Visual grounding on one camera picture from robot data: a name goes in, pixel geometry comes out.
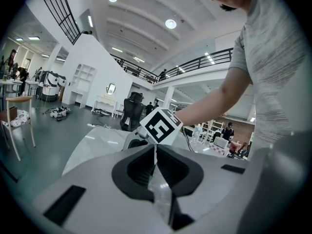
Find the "gray t-shirt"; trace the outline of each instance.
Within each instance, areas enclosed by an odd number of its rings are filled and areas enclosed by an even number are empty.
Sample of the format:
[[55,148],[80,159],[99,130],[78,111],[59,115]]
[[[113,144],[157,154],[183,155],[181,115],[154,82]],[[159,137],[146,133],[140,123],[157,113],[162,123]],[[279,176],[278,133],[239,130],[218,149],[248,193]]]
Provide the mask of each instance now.
[[229,68],[248,72],[253,82],[256,124],[249,158],[311,129],[311,50],[283,0],[252,0]]

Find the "brick wall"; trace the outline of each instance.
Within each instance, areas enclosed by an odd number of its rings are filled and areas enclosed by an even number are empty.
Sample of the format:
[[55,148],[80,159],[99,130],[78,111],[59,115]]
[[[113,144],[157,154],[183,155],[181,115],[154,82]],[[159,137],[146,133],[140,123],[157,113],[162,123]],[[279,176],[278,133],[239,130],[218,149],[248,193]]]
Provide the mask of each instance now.
[[237,142],[239,140],[240,144],[243,144],[244,142],[248,144],[250,137],[252,136],[252,132],[254,132],[254,125],[251,124],[225,119],[222,117],[215,119],[215,121],[220,123],[224,122],[226,126],[228,125],[229,122],[232,122],[234,129],[233,141]]

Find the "short sleeve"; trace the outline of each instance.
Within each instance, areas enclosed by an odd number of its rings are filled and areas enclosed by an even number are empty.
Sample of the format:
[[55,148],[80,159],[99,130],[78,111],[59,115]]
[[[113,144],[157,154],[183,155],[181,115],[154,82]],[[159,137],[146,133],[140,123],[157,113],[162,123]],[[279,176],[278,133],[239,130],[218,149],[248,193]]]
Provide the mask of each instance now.
[[243,30],[241,31],[240,36],[236,39],[234,43],[232,60],[229,69],[230,68],[239,68],[248,73],[245,56]]

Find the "black metal railing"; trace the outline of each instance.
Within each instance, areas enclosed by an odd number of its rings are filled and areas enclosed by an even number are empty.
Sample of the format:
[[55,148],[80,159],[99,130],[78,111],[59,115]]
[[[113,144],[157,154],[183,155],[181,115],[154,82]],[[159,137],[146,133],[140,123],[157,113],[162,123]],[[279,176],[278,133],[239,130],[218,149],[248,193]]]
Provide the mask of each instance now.
[[174,76],[184,74],[189,71],[193,71],[200,68],[206,68],[214,66],[216,64],[230,62],[232,59],[233,48],[217,51],[194,60],[181,64],[169,71],[165,75],[159,75],[156,82],[169,79]]
[[44,2],[70,42],[75,44],[81,32],[67,0],[44,0]]
[[118,62],[118,64],[123,68],[123,70],[128,73],[128,74],[131,74],[135,77],[138,77],[142,80],[145,80],[149,83],[155,83],[158,76],[153,74],[152,72],[144,69],[144,68],[141,68],[140,66],[132,63],[132,62],[129,62],[127,60],[124,60],[120,57],[117,57],[117,56],[114,56],[111,54],[111,56],[114,57],[115,61]]

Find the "floral seat cushion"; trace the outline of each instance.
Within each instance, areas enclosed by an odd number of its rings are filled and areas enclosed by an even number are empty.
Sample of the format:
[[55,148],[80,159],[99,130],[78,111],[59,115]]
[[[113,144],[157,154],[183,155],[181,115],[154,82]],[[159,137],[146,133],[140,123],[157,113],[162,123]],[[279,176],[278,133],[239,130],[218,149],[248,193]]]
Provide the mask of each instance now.
[[[11,121],[11,127],[19,127],[29,120],[29,113],[25,110],[18,109],[18,116]],[[1,121],[3,125],[9,126],[8,122]]]

